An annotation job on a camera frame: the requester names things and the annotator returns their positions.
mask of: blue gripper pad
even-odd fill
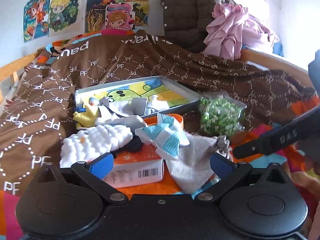
[[[113,168],[113,155],[105,153],[88,163],[86,168],[99,179],[103,179]]]
[[[220,179],[224,179],[233,173],[237,165],[219,153],[213,153],[210,157],[210,167]]]

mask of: yellow drawing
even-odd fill
[[[162,84],[158,84],[159,86],[154,87],[153,84],[149,85],[145,82],[138,82],[131,84],[129,86],[124,86],[116,90],[112,91],[104,91],[100,93],[95,93],[90,96],[86,96],[82,98],[83,102],[88,102],[90,97],[95,97],[100,100],[103,97],[110,97],[113,101],[130,101],[134,97],[144,97],[148,98],[152,95],[157,95],[157,100],[166,101],[170,107],[179,106],[182,104],[186,104],[189,101],[185,99],[183,96],[178,93],[168,89]]]

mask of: barcode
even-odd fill
[[[158,168],[146,169],[138,171],[138,178],[145,178],[158,175]]]

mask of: brown puffer jacket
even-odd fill
[[[216,3],[233,0],[160,0],[164,8],[164,35],[174,44],[191,52],[201,52],[208,35],[205,28],[212,22]]]

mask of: white box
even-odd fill
[[[115,188],[132,187],[162,181],[164,163],[153,145],[143,145],[137,153],[121,152],[112,171],[103,179]]]

